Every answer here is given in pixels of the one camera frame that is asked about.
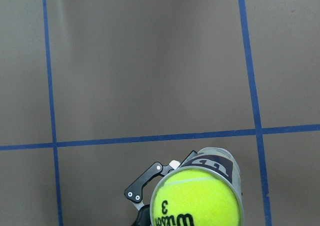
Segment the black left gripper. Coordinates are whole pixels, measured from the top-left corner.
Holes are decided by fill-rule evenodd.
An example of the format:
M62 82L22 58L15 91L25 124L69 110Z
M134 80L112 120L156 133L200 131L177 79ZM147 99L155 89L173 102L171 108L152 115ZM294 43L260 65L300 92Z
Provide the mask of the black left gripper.
M187 157L182 161L172 160L167 165L160 162L153 163L147 168L135 181L133 181L125 190L124 196L131 201L134 207L138 210L136 220L131 226L151 226L150 206L145 206L143 203L144 187L156 177L164 177L170 172L178 169L182 163L191 159L197 152L192 150Z

